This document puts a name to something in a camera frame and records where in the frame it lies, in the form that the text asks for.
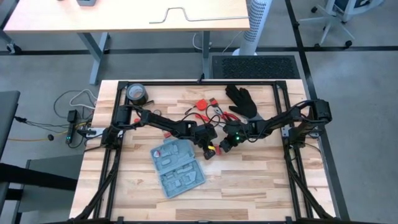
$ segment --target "black glove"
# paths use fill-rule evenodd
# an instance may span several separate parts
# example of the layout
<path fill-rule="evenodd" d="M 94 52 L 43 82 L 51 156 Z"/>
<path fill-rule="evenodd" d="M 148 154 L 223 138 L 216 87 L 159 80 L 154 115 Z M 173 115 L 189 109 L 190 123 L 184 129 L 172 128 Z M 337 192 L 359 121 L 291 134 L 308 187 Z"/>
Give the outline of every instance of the black glove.
<path fill-rule="evenodd" d="M 250 93 L 245 88 L 239 90 L 235 85 L 227 85 L 225 88 L 226 95 L 234 102 L 236 106 L 229 106 L 231 111 L 247 117 L 254 118 L 257 115 L 257 106 L 251 99 Z"/>

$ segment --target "metal wire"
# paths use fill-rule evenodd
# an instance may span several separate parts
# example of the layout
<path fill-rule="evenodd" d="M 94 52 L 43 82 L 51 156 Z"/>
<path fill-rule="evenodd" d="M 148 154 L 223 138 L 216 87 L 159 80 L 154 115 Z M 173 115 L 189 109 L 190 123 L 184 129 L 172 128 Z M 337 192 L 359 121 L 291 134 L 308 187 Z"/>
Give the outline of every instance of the metal wire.
<path fill-rule="evenodd" d="M 169 11 L 171 9 L 182 9 L 182 12 L 184 13 L 185 19 L 190 22 L 197 22 L 197 21 L 215 21 L 215 20 L 224 20 L 224 19 L 248 19 L 249 16 L 233 16 L 233 17 L 214 17 L 214 18 L 203 18 L 203 19 L 190 19 L 187 16 L 187 13 L 185 12 L 184 7 L 170 7 L 167 8 L 166 13 L 164 15 L 164 18 L 161 21 L 150 21 L 150 24 L 160 24 L 166 21 L 167 15 L 169 14 Z"/>

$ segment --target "white tower fan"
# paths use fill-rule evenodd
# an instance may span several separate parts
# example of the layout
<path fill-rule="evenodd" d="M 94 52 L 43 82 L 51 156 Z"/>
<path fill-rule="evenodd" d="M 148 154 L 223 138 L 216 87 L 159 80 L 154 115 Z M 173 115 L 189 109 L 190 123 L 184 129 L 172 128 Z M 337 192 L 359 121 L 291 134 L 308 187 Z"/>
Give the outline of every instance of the white tower fan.
<path fill-rule="evenodd" d="M 272 0 L 251 0 L 249 11 L 250 30 L 244 32 L 241 47 L 236 49 L 232 55 L 257 55 L 257 45 L 266 24 L 271 4 Z"/>

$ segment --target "tape roll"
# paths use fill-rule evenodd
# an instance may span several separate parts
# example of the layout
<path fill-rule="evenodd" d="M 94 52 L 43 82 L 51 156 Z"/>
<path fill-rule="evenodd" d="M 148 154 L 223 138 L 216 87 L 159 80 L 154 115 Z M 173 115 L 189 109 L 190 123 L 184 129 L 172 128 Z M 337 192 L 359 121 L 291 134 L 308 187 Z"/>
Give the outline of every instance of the tape roll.
<path fill-rule="evenodd" d="M 148 93 L 145 87 L 141 84 L 132 84 L 127 88 L 127 98 L 137 106 L 142 106 L 148 102 Z"/>

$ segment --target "yellow cable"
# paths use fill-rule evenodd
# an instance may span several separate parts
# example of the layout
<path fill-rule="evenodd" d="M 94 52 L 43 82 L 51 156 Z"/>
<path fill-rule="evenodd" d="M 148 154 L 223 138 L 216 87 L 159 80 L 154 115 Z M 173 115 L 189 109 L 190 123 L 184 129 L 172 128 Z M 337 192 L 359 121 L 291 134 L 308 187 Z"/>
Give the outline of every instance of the yellow cable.
<path fill-rule="evenodd" d="M 75 128 L 78 128 L 78 127 L 80 127 L 80 126 L 83 126 L 84 124 L 86 124 L 86 123 L 85 123 L 85 122 L 80 123 L 80 124 L 76 125 Z M 58 133 L 58 134 L 54 134 L 53 136 L 54 136 L 54 137 L 55 137 L 55 136 L 60 136 L 60 135 L 66 134 L 67 132 L 68 132 L 68 131 L 64 131 L 64 132 L 61 132 L 61 133 Z M 13 138 L 9 138 L 9 139 L 7 139 L 7 140 L 8 140 L 8 141 L 24 141 L 24 142 L 49 141 L 48 138 L 45 138 L 45 139 L 13 139 Z"/>

